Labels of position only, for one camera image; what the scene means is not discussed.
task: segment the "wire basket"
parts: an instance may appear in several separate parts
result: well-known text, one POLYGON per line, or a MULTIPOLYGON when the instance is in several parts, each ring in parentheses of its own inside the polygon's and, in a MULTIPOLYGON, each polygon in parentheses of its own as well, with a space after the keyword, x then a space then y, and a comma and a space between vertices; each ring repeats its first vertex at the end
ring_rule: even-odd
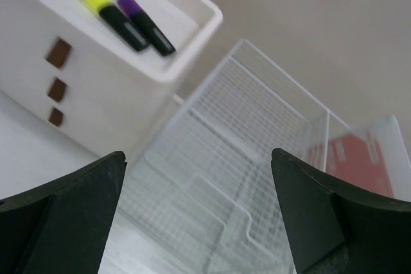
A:
POLYGON ((242 40, 129 171, 119 209, 195 273, 290 273, 271 151, 325 170, 330 114, 346 129, 242 40))

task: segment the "black object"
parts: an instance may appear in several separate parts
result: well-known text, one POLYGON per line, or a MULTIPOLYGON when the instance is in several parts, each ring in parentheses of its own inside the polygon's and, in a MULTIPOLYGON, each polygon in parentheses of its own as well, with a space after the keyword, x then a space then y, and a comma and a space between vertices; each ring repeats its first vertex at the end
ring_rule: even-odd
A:
POLYGON ((0 273, 98 272, 125 175, 114 152, 0 200, 0 273))
POLYGON ((160 55, 168 56, 175 52, 173 44, 135 0, 117 0, 117 4, 125 15, 141 29, 160 55))
POLYGON ((360 189, 281 149, 271 166, 298 273, 411 273, 411 203, 360 189))
POLYGON ((142 51, 149 46, 143 32, 135 27, 115 5, 102 8, 100 17, 136 51, 142 51))

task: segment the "brown sticker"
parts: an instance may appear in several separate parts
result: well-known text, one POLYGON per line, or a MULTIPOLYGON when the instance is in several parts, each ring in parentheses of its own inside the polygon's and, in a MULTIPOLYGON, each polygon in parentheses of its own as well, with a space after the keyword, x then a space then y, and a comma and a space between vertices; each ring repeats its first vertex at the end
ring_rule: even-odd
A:
POLYGON ((54 99, 57 103, 59 103, 64 98, 66 89, 66 83, 62 80, 59 80, 58 78, 55 78, 47 95, 49 96, 49 98, 54 99))
POLYGON ((46 60, 57 69, 63 68, 71 52, 71 45, 58 38, 46 56, 46 60))
POLYGON ((49 116, 49 122, 57 127, 63 124, 64 114, 57 108, 53 107, 49 116))

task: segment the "white container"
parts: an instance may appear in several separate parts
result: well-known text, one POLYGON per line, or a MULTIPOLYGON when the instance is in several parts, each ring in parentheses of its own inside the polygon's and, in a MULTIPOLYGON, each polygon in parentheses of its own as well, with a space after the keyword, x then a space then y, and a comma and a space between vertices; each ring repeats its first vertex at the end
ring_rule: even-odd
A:
POLYGON ((191 64, 222 22, 209 0, 137 0, 176 47, 162 58, 131 50, 80 0, 0 0, 0 89, 102 156, 114 150, 133 161, 191 64), (63 69, 44 57, 60 37, 73 50, 63 69), (67 84, 60 104, 47 96, 54 79, 67 84))
POLYGON ((291 273, 271 152, 325 170, 330 115, 348 129, 241 41, 129 170, 119 213, 190 273, 291 273))

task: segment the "marker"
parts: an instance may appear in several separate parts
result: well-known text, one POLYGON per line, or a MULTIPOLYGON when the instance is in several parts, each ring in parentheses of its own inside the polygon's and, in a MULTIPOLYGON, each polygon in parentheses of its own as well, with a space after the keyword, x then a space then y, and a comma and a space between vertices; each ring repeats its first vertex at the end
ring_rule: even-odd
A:
POLYGON ((85 0, 97 14, 136 51, 142 51, 149 45, 139 28, 124 16, 110 0, 85 0))
POLYGON ((160 55, 168 56, 175 52, 174 46, 135 0, 117 0, 117 4, 124 14, 141 29, 160 55))

